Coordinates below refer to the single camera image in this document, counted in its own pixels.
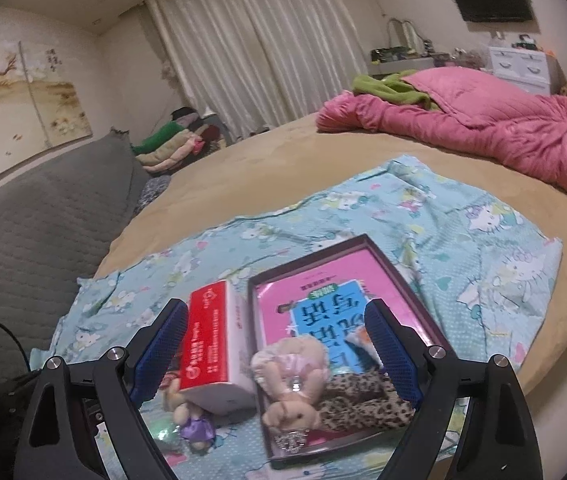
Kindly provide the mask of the leopard print scrunchie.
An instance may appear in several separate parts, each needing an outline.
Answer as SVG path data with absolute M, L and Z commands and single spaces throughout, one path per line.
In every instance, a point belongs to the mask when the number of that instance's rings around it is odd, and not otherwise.
M 331 432 L 404 428 L 415 414 L 413 406 L 398 396 L 391 378 L 381 370 L 332 376 L 316 410 L 321 428 Z

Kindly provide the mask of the green item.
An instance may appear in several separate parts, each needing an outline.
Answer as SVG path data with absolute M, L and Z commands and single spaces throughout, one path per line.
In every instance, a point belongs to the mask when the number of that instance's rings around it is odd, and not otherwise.
M 162 454 L 181 454 L 184 445 L 179 427 L 172 419 L 161 419 L 151 422 L 150 434 Z

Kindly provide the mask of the purple dress teddy bear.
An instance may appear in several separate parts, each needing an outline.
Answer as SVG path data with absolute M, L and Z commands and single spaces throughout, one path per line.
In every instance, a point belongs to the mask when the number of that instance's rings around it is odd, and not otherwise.
M 180 392 L 178 378 L 173 379 L 164 390 L 163 405 L 172 414 L 172 421 L 189 448 L 204 453 L 212 446 L 216 439 L 216 429 L 210 414 Z

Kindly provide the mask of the pink dress teddy bear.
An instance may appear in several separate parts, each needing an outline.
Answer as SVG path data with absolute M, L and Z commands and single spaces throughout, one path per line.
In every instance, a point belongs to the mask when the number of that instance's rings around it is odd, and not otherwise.
M 282 338 L 251 359 L 256 384 L 268 399 L 262 424 L 285 454 L 300 452 L 321 426 L 316 408 L 331 378 L 326 346 L 311 335 Z

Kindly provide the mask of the red tissue pack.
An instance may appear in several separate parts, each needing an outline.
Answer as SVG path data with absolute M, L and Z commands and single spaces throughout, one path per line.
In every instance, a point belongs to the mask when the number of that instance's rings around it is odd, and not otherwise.
M 214 415 L 254 408 L 250 323 L 245 301 L 228 281 L 192 292 L 179 375 L 189 402 Z

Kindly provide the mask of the dark tray with pink book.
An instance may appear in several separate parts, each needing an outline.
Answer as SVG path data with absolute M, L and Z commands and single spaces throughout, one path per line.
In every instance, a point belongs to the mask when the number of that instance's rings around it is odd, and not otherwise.
M 254 354 L 282 338 L 311 335 L 328 350 L 331 377 L 381 370 L 366 352 L 345 340 L 354 328 L 365 325 L 365 309 L 372 299 L 383 300 L 396 320 L 412 328 L 426 346 L 449 346 L 398 267 L 369 236 L 359 235 L 250 278 Z M 259 387 L 256 402 L 262 419 L 268 399 Z M 320 426 L 295 454 L 279 450 L 263 424 L 262 435 L 270 465 L 282 468 L 323 454 L 343 454 L 366 441 L 379 443 L 403 429 L 331 432 Z

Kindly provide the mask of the Hello Kitty teal cloth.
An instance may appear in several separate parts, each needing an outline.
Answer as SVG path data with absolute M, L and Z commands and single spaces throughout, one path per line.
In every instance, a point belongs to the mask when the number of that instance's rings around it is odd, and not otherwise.
M 517 370 L 543 324 L 558 277 L 562 240 L 481 188 L 447 179 L 413 156 L 384 162 L 300 202 L 220 226 L 143 257 L 105 278 L 78 278 L 79 292 L 59 319 L 48 350 L 33 349 L 36 370 L 52 356 L 68 363 L 126 344 L 169 298 L 189 300 L 223 281 L 248 299 L 248 279 L 336 244 L 368 235 L 416 293 L 461 359 L 495 353 Z M 389 280 L 367 250 L 329 266 L 258 286 L 266 340 L 315 336 L 332 370 L 372 365 L 346 342 L 364 325 L 364 297 L 390 305 Z M 216 441 L 202 455 L 181 452 L 181 479 L 373 479 L 394 451 L 387 444 L 274 469 L 258 415 L 217 417 Z

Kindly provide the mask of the grey quilted headboard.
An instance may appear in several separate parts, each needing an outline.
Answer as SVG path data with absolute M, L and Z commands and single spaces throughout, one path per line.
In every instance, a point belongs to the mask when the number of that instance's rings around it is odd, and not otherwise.
M 112 131 L 0 188 L 0 382 L 49 347 L 59 318 L 126 228 L 149 176 Z

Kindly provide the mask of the dark patterned pillow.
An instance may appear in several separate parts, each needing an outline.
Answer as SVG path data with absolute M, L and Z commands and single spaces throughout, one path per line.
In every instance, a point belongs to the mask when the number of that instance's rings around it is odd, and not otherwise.
M 163 194 L 169 186 L 170 180 L 172 180 L 172 177 L 167 174 L 149 179 L 143 187 L 136 206 L 134 206 L 134 215 L 140 214 L 144 208 L 148 207 L 158 196 Z

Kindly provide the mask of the tan bed blanket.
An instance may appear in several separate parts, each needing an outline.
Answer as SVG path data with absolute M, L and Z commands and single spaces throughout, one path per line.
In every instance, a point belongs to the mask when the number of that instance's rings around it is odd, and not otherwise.
M 567 194 L 485 159 L 410 140 L 360 132 L 319 133 L 314 116 L 289 122 L 180 170 L 167 192 L 142 211 L 111 245 L 97 274 L 236 216 L 253 216 L 329 188 L 398 155 L 416 156 L 436 174 L 483 188 L 563 241 L 558 286 L 549 315 L 523 364 L 526 391 L 567 382 Z

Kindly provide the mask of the stack of folded clothes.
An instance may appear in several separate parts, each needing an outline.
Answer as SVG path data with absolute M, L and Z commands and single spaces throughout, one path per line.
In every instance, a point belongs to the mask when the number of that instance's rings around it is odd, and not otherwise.
M 194 108 L 183 106 L 170 114 L 169 122 L 131 149 L 148 174 L 160 177 L 218 151 L 226 132 L 215 114 L 203 117 Z

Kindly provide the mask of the pink quilt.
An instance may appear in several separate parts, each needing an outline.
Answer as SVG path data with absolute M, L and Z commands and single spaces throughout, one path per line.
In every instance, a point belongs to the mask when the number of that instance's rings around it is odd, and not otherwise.
M 567 193 L 567 96 L 540 96 L 481 70 L 435 67 L 406 77 L 440 110 L 394 105 L 352 88 L 318 112 L 321 132 L 365 130 L 405 136 L 495 160 Z

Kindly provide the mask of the green garment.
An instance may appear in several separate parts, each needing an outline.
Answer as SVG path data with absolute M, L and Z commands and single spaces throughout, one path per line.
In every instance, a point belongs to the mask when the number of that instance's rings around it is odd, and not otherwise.
M 402 70 L 381 79 L 369 75 L 358 75 L 353 81 L 354 94 L 371 94 L 394 105 L 414 105 L 424 110 L 440 110 L 427 92 L 420 91 L 410 84 L 406 77 L 417 70 Z

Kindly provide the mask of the cluttered dresser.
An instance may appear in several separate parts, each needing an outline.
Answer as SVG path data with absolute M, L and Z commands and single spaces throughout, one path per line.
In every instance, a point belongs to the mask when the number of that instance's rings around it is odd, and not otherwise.
M 487 67 L 484 56 L 475 50 L 436 50 L 433 41 L 421 35 L 409 20 L 389 18 L 387 41 L 386 47 L 372 49 L 369 53 L 368 75 L 373 78 L 434 67 L 460 66 L 472 70 L 485 70 Z

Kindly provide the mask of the white drawer cabinet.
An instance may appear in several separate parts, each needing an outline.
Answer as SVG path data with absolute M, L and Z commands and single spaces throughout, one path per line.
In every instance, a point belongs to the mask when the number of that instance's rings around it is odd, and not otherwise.
M 489 47 L 495 77 L 533 94 L 551 96 L 560 89 L 557 60 L 543 51 Z

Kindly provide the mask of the white curtain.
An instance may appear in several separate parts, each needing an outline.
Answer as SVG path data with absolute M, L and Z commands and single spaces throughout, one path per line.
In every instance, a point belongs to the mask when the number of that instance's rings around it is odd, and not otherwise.
M 317 112 L 365 72 L 343 0 L 146 0 L 187 101 L 243 140 Z

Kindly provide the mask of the wall painting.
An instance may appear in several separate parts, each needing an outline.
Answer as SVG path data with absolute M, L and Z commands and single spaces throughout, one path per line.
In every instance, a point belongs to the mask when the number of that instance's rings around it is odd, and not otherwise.
M 44 44 L 0 40 L 0 176 L 90 136 L 60 52 Z

